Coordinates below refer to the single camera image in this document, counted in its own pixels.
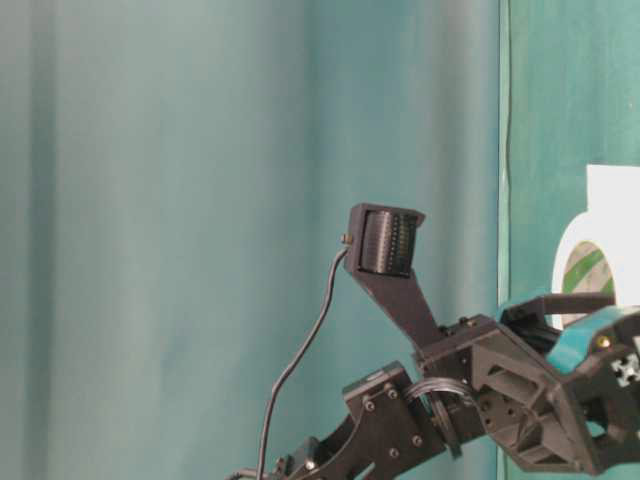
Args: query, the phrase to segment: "white tape roll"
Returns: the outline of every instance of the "white tape roll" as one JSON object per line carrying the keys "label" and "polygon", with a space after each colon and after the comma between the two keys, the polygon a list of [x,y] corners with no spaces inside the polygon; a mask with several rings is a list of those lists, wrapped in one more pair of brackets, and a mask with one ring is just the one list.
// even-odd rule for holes
{"label": "white tape roll", "polygon": [[[640,305],[640,168],[587,166],[587,211],[567,226],[553,267],[552,292],[615,293]],[[554,315],[556,328],[576,316]]]}

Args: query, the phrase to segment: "black cable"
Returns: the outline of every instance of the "black cable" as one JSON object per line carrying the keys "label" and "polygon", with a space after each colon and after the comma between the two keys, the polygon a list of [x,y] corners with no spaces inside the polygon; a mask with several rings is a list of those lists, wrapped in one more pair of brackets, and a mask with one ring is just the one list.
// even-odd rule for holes
{"label": "black cable", "polygon": [[[300,363],[302,356],[305,354],[305,352],[309,348],[309,345],[311,345],[311,342],[313,341],[316,334],[318,333],[318,330],[320,330],[320,327],[322,326],[322,322],[324,322],[324,318],[327,316],[327,312],[329,311],[329,306],[331,305],[331,298],[333,297],[333,283],[336,276],[336,270],[338,268],[338,265],[340,264],[340,261],[347,254],[348,250],[349,250],[348,247],[344,248],[343,250],[340,250],[335,256],[335,258],[333,259],[333,262],[331,263],[331,268],[329,269],[329,278],[327,280],[327,288],[324,293],[324,300],[322,302],[320,315],[318,316],[316,323],[311,328],[311,331],[307,335],[307,338],[303,342],[302,346],[298,349],[298,351],[294,355],[293,360],[291,360],[289,365],[287,365],[287,367],[283,370],[283,372],[280,374],[280,377],[278,377],[278,380],[276,380],[276,383],[274,383],[273,387],[271,388],[271,397],[269,397],[269,401],[267,402],[267,409],[264,414],[264,423],[262,425],[262,435],[260,436],[260,450],[258,451],[258,468],[256,469],[254,474],[255,478],[262,478],[264,475],[264,459],[267,453],[267,439],[269,436],[269,426],[271,424],[271,416],[273,414],[273,407],[276,401],[276,397],[278,396],[278,392],[280,391],[280,388],[282,387],[284,382],[287,380],[287,378],[289,378],[289,375],[291,375],[293,370],[298,366],[298,363]],[[229,477],[228,480],[237,480],[237,478],[241,478],[241,477],[236,477],[236,478]]]}
{"label": "black cable", "polygon": [[458,380],[447,377],[429,377],[420,380],[407,387],[402,395],[407,403],[411,403],[416,398],[431,392],[448,392],[455,393],[462,397],[465,403],[475,405],[473,389]]}

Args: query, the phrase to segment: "black robotic arm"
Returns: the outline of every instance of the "black robotic arm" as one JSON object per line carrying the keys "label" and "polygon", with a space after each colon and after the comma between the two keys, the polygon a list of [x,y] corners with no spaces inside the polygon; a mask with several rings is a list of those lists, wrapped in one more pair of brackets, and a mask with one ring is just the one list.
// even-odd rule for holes
{"label": "black robotic arm", "polygon": [[[640,461],[640,308],[601,294],[543,295],[497,322],[476,315],[438,327],[411,269],[423,220],[360,204],[343,235],[346,270],[408,337],[421,379],[394,362],[349,385],[336,431],[308,438],[264,477],[392,479],[485,434],[527,471],[597,475]],[[545,320],[556,313],[585,316],[561,332]]]}

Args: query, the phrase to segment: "bolt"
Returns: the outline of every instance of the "bolt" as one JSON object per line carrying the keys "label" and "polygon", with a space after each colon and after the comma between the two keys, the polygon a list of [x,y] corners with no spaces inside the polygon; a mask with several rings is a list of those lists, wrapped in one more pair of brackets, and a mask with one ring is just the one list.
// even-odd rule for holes
{"label": "bolt", "polygon": [[596,345],[598,348],[609,348],[611,346],[611,340],[606,335],[600,335],[596,338]]}

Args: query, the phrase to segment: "green wall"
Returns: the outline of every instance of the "green wall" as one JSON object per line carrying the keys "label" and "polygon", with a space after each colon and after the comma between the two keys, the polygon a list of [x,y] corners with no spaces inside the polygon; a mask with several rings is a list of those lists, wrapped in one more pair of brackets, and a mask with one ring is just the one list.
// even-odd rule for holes
{"label": "green wall", "polygon": [[[586,210],[586,165],[640,165],[640,4],[502,2],[510,46],[505,169],[510,180],[511,295],[550,288],[560,237]],[[531,475],[507,464],[509,479]],[[621,466],[602,478],[637,478]]]}
{"label": "green wall", "polygon": [[[0,473],[210,479],[256,461],[349,208],[428,214],[442,322],[495,309],[488,1],[9,0],[0,17]],[[339,273],[269,466],[409,344]],[[494,478],[489,442],[407,475]]]}

